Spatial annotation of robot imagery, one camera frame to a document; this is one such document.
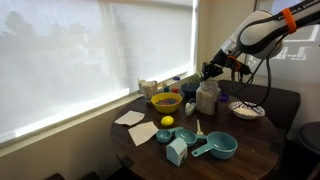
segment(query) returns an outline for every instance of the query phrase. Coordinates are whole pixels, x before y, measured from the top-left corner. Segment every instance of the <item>yellow bowl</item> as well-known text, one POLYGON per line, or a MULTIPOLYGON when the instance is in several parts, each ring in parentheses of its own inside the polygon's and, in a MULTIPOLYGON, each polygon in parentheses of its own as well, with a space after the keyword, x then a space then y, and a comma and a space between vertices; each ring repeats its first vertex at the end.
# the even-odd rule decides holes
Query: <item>yellow bowl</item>
POLYGON ((172 92, 155 94, 151 98, 151 102, 154 105, 154 107, 156 108, 156 110, 161 113, 165 113, 165 114, 172 113, 172 112, 176 111, 178 109, 181 101, 182 101, 182 96, 180 94, 172 93, 172 92), (175 104, 169 104, 169 105, 157 104, 157 102, 159 102, 161 100, 166 100, 169 98, 177 99, 178 102, 175 104))

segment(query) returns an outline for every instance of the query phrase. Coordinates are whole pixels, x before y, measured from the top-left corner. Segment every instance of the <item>teal bowl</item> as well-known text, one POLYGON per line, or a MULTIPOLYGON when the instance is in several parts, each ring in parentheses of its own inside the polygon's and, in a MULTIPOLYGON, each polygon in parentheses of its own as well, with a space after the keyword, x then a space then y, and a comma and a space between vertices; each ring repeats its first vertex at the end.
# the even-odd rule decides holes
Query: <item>teal bowl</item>
POLYGON ((230 159, 236 152, 238 143, 231 135, 215 131, 211 132, 207 137, 207 144, 199 147, 191 152, 195 157, 210 151, 210 153, 218 159, 230 159))
POLYGON ((181 90, 184 94, 184 99, 189 100, 190 98, 196 99, 197 89, 200 87, 200 83, 184 83, 181 85, 181 90))

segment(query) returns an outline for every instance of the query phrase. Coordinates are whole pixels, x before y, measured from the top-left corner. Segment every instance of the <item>green object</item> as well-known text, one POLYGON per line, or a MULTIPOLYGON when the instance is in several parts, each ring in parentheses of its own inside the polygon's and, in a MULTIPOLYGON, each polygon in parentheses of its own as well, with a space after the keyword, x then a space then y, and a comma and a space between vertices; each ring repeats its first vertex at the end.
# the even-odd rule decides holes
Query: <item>green object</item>
POLYGON ((193 83, 200 83, 202 77, 203 77, 202 73, 197 72, 197 73, 193 74, 192 76, 188 77, 187 81, 193 82, 193 83))

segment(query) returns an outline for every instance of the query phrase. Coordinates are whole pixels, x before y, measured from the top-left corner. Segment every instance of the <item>lemon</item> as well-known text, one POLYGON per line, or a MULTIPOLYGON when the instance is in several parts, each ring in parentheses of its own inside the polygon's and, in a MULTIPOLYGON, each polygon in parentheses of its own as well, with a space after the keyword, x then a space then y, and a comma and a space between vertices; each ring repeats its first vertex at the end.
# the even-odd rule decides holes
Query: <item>lemon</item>
POLYGON ((163 126, 170 126, 173 123, 174 119, 171 116, 165 116, 161 119, 161 124, 163 126))

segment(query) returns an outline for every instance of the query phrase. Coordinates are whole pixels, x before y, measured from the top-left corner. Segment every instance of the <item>dark wooden table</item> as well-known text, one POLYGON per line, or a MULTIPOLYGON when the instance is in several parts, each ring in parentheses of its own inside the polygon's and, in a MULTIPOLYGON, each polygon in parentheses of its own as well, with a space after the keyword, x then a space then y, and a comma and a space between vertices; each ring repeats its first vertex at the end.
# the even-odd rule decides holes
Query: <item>dark wooden table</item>
POLYGON ((143 179, 263 179, 267 177, 278 160, 277 147, 279 137, 275 127, 267 117, 255 120, 242 120, 229 109, 227 103, 220 103, 218 112, 212 116, 195 111, 185 115, 185 102, 171 115, 175 121, 170 127, 164 127, 160 121, 163 116, 152 104, 138 98, 126 105, 116 119, 133 110, 145 113, 140 123, 153 121, 159 129, 183 126, 197 131, 196 120, 200 120, 201 130, 205 135, 212 131, 223 131, 232 135, 238 142, 235 155, 229 160, 219 160, 206 152, 193 157, 191 151, 205 144, 198 141, 188 148, 188 157, 177 167, 166 158, 166 145, 160 144, 155 135, 147 142, 135 146, 126 125, 113 123, 111 141, 113 149, 121 163, 135 175, 143 179))

